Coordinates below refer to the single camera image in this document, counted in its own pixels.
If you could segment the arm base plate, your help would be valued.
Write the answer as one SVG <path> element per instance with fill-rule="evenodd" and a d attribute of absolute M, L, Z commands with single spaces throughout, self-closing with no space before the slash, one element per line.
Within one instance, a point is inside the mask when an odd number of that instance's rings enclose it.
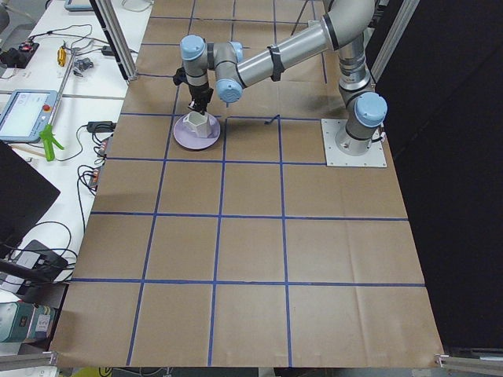
<path fill-rule="evenodd" d="M 328 167 L 386 168 L 384 142 L 379 130 L 367 141 L 346 132 L 346 119 L 322 119 L 322 137 Z"/>

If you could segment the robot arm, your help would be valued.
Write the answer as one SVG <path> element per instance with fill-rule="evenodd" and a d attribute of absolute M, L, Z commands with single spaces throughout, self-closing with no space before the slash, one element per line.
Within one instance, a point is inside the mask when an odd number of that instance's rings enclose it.
<path fill-rule="evenodd" d="M 371 73 L 365 61 L 364 31 L 376 3 L 339 0 L 326 1 L 324 7 L 325 14 L 317 23 L 248 59 L 237 42 L 206 42 L 199 35 L 187 35 L 180 42 L 182 66 L 174 84 L 187 84 L 189 108 L 204 114 L 214 93 L 225 103 L 235 103 L 244 89 L 265 79 L 278 82 L 287 69 L 326 50 L 336 51 L 339 92 L 349 114 L 336 135 L 336 145 L 349 156 L 366 154 L 387 114 L 386 101 L 370 88 Z"/>

